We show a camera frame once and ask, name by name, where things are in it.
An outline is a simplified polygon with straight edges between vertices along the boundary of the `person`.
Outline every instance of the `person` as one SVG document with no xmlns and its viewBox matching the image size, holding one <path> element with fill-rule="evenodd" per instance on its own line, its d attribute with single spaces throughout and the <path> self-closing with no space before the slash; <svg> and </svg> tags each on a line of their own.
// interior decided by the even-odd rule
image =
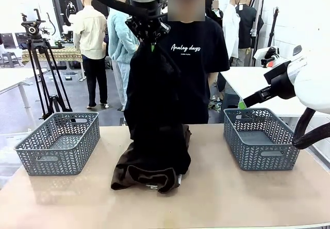
<svg viewBox="0 0 330 229">
<path fill-rule="evenodd" d="M 127 85 L 130 60 L 139 46 L 138 39 L 126 25 L 128 15 L 110 8 L 107 21 L 109 33 L 109 56 L 112 60 L 113 74 L 122 104 L 122 111 L 127 103 Z"/>
<path fill-rule="evenodd" d="M 96 80 L 100 89 L 100 105 L 107 109 L 109 104 L 103 46 L 107 20 L 102 13 L 94 9 L 92 0 L 81 0 L 81 2 L 84 9 L 76 14 L 73 42 L 76 49 L 81 51 L 82 64 L 86 73 L 89 93 L 87 109 L 96 106 Z"/>
<path fill-rule="evenodd" d="M 205 16 L 204 1 L 169 0 L 163 21 L 171 30 L 158 43 L 181 71 L 178 109 L 183 124 L 208 123 L 210 86 L 219 72 L 229 70 L 222 28 Z"/>
</svg>

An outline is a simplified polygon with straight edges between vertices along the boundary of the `white table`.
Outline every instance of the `white table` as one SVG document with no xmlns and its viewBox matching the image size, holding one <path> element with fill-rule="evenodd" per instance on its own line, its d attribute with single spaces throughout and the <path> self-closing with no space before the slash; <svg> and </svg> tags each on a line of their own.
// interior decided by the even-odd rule
<svg viewBox="0 0 330 229">
<path fill-rule="evenodd" d="M 252 95 L 256 91 L 268 86 L 263 76 L 269 72 L 269 68 L 261 67 L 232 67 L 221 74 L 228 84 L 240 96 L 241 99 Z M 289 125 L 295 127 L 296 122 L 304 113 L 304 106 L 297 97 L 288 100 L 274 97 L 264 103 L 253 105 L 251 108 L 267 108 L 273 111 L 278 117 L 290 118 Z M 328 114 L 316 112 L 315 117 L 329 117 Z"/>
<path fill-rule="evenodd" d="M 26 113 L 29 117 L 29 119 L 32 122 L 32 125 L 34 128 L 36 128 L 36 122 L 34 120 L 34 117 L 32 115 L 32 112 L 30 111 L 30 104 L 28 102 L 28 99 L 26 97 L 26 93 L 24 90 L 24 86 L 29 86 L 30 84 L 26 82 L 28 78 L 31 78 L 34 76 L 33 69 L 32 68 L 2 68 L 0 69 L 0 94 L 5 93 L 11 89 L 14 89 L 16 87 L 19 88 L 24 108 L 26 110 Z"/>
</svg>

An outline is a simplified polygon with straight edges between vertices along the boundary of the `black pants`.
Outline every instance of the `black pants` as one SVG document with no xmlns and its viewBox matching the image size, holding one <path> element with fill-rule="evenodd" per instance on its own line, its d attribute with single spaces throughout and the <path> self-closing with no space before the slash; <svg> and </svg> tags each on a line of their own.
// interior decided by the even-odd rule
<svg viewBox="0 0 330 229">
<path fill-rule="evenodd" d="M 100 89 L 100 102 L 107 104 L 108 89 L 107 89 L 107 76 L 105 73 L 105 58 L 100 60 L 83 59 L 82 64 L 86 73 L 87 87 L 89 93 L 89 106 L 96 106 L 95 103 L 95 90 L 96 80 Z"/>
</svg>

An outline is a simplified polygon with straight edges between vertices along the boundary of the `table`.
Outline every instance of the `table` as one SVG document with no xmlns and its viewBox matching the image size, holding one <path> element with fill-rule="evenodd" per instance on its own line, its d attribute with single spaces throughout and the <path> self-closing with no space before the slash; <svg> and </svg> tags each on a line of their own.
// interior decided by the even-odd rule
<svg viewBox="0 0 330 229">
<path fill-rule="evenodd" d="M 52 49 L 52 51 L 53 51 L 54 58 L 56 61 L 65 61 L 66 62 L 68 70 L 72 70 L 70 68 L 68 61 L 80 62 L 82 79 L 80 79 L 79 81 L 83 81 L 86 79 L 85 73 L 84 73 L 84 67 L 83 67 L 83 59 L 81 57 L 80 51 L 77 51 L 72 46 L 66 46 L 65 48 L 62 48 L 62 49 Z M 39 61 L 47 61 L 46 56 L 44 54 L 39 54 L 38 51 L 37 51 L 37 54 L 38 54 Z M 29 61 L 30 61 L 30 56 L 29 56 L 28 50 L 23 50 L 22 63 L 28 63 Z"/>
<path fill-rule="evenodd" d="M 36 128 L 36 121 L 30 111 L 30 104 L 26 97 L 24 86 L 29 86 L 30 84 L 25 82 L 26 79 L 34 77 L 32 68 L 2 68 L 0 69 L 0 94 L 5 93 L 15 87 L 18 87 L 20 94 L 23 99 L 24 108 L 26 113 L 32 122 L 34 128 Z"/>
<path fill-rule="evenodd" d="M 270 71 L 269 68 L 261 67 L 231 67 L 226 72 L 221 72 L 233 90 L 244 99 L 256 91 L 267 87 L 268 83 L 263 76 Z M 253 105 L 251 108 L 267 108 L 273 111 L 278 117 L 290 118 L 289 125 L 295 128 L 298 119 L 304 113 L 304 106 L 297 97 L 288 100 L 274 97 L 261 104 Z M 316 112 L 315 117 L 329 117 L 328 114 Z"/>
<path fill-rule="evenodd" d="M 140 229 L 325 225 L 330 175 L 307 151 L 292 171 L 245 172 L 223 125 L 192 125 L 191 165 L 167 195 L 145 186 L 110 189 L 131 140 L 126 126 L 101 127 L 101 139 L 77 176 L 28 176 L 20 168 L 0 191 L 0 228 Z"/>
</svg>

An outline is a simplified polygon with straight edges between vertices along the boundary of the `tripod head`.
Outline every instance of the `tripod head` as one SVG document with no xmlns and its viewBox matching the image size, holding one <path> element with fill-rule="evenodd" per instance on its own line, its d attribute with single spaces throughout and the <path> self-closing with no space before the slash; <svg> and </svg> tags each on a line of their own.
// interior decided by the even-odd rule
<svg viewBox="0 0 330 229">
<path fill-rule="evenodd" d="M 23 18 L 23 22 L 21 23 L 21 25 L 25 28 L 28 39 L 30 38 L 34 40 L 41 40 L 42 36 L 39 33 L 40 32 L 39 26 L 41 23 L 45 23 L 46 21 L 40 19 L 40 14 L 38 9 L 34 9 L 34 11 L 37 12 L 38 19 L 35 21 L 26 21 L 26 15 L 21 13 Z"/>
</svg>

